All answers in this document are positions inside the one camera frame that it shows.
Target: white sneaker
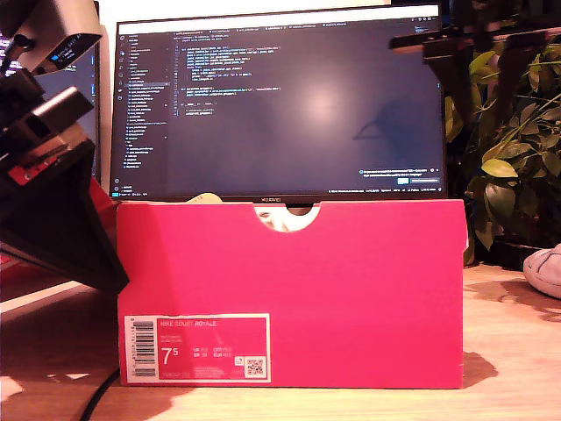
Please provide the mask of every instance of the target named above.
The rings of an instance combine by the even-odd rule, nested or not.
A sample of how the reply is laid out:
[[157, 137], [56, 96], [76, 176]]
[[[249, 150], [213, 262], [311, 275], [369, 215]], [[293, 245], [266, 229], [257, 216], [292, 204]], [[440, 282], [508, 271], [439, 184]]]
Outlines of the white sneaker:
[[561, 299], [561, 244], [530, 255], [524, 261], [524, 276], [538, 291]]

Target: red shoe box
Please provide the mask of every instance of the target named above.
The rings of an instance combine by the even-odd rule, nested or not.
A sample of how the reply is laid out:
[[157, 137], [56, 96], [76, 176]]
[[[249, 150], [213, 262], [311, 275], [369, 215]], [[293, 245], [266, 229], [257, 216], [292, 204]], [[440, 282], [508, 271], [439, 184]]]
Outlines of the red shoe box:
[[251, 203], [122, 203], [128, 385], [460, 388], [464, 205], [321, 203], [277, 232]]

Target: white wall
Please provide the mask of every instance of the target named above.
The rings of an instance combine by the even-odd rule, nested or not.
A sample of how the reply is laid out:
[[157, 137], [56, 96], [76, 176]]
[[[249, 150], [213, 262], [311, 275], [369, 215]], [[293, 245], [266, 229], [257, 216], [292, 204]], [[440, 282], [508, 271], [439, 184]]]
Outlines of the white wall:
[[111, 106], [115, 31], [117, 22], [157, 18], [188, 18], [193, 16], [231, 15], [263, 11], [295, 11], [333, 7], [390, 4], [390, 0], [99, 0], [100, 19], [106, 35], [101, 43], [101, 150], [102, 185], [109, 188]]

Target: qr code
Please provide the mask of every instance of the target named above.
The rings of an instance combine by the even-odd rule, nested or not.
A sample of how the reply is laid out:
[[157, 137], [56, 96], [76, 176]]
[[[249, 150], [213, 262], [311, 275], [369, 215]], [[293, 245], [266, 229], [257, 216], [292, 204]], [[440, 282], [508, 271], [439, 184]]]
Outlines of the qr code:
[[266, 358], [245, 357], [245, 378], [266, 379]]

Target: monitor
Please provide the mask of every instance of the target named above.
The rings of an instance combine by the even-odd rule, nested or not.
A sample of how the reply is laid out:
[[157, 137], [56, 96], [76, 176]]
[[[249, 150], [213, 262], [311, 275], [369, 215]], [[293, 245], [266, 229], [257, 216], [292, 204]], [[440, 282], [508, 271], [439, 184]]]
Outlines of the monitor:
[[118, 23], [111, 195], [445, 197], [440, 84], [388, 49], [439, 27], [437, 4]]
[[[10, 40], [2, 37], [2, 33], [0, 33], [0, 63], [4, 60], [5, 49], [9, 44]], [[6, 75], [13, 74], [19, 68], [21, 68], [21, 65], [18, 61], [12, 62]], [[45, 91], [45, 95], [43, 95], [45, 99], [60, 94], [69, 86], [75, 86], [94, 105], [94, 110], [80, 118], [78, 123], [96, 145], [92, 175], [100, 182], [99, 77], [99, 46], [96, 44], [67, 68], [47, 75], [36, 76], [35, 78]]]

